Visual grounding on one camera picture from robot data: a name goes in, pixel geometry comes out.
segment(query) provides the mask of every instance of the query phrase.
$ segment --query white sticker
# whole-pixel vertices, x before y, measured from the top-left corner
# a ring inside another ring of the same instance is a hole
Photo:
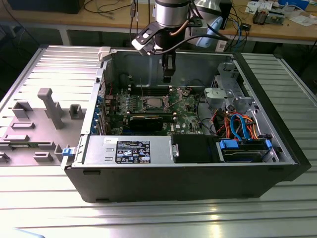
[[[116,137],[106,137],[104,139],[104,144],[115,144],[117,143],[118,140],[119,138],[116,138]]]

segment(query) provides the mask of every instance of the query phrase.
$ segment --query blue cable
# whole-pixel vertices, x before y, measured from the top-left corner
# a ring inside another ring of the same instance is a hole
[[[238,23],[237,21],[232,20],[232,22],[234,22],[234,23],[237,25],[237,27],[238,27],[238,34],[239,34],[237,44],[236,44],[235,47],[233,48],[233,52],[235,52],[235,51],[237,50],[237,47],[238,47],[239,43],[240,43],[241,29],[240,29],[239,23]]]
[[[244,138],[250,139],[245,121],[243,120],[242,116],[237,115],[237,114],[233,115],[230,119],[230,129],[231,129],[232,134],[234,134],[238,138],[238,140],[242,140],[241,137],[235,132],[234,127],[233,127],[233,121],[234,121],[235,117],[239,117],[239,119],[241,121],[241,127],[242,127]]]

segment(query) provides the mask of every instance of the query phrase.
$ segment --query green circuit board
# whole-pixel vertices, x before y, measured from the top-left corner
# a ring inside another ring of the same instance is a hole
[[[113,135],[171,135],[203,134],[194,111],[195,95],[183,96],[184,89],[164,96],[135,96],[121,90],[115,96],[114,111],[110,112],[110,126]],[[135,133],[128,127],[132,116],[152,116],[164,118],[159,131]]]

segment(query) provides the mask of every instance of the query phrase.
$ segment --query wooden table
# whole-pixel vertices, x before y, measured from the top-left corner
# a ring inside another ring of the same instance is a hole
[[[243,22],[251,24],[249,41],[277,42],[290,44],[313,44],[317,39],[317,26],[302,26],[288,19],[283,25],[265,24],[256,25],[252,23],[252,14],[245,14],[247,0],[233,0],[238,16]],[[98,4],[115,3],[116,0],[98,0]],[[120,6],[130,4],[129,0],[121,0],[114,6],[107,6],[104,10],[114,9]],[[87,8],[96,11],[95,4],[92,2]],[[317,11],[317,7],[309,6],[308,11]],[[13,11],[16,19],[18,19],[25,27],[53,28],[60,31],[63,43],[70,45],[68,30],[85,30],[85,31],[103,31],[103,32],[129,32],[130,25],[130,7],[125,7],[113,14],[114,20],[101,16],[97,13],[91,13],[81,9],[78,14],[65,14],[56,12],[38,12],[38,11]],[[148,24],[148,6],[147,4],[139,4],[139,29],[144,28]],[[18,25],[10,15],[5,11],[0,1],[0,25]],[[135,32],[136,22],[134,20],[133,31]],[[232,22],[228,22],[225,30],[221,30],[222,34],[233,38],[236,34]]]
[[[317,25],[302,26],[289,19],[285,19],[283,25],[265,24],[257,25],[252,22],[252,14],[245,13],[245,5],[248,0],[232,0],[234,8],[242,22],[250,24],[250,41],[290,43],[290,44],[313,44],[317,39]],[[317,12],[317,7],[309,5],[307,11]],[[309,16],[309,13],[304,12],[302,15]],[[231,21],[228,22],[226,29],[221,31],[222,34],[232,35],[236,33]]]

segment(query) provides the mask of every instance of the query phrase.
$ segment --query black box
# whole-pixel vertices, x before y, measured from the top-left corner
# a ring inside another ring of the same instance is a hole
[[[220,29],[223,30],[227,24],[227,20],[228,20],[230,10],[232,7],[232,2],[231,2],[231,0],[221,0],[219,3],[219,6],[220,6],[220,10],[221,10],[221,16],[223,19]]]
[[[12,10],[55,11],[77,14],[85,0],[7,0]]]

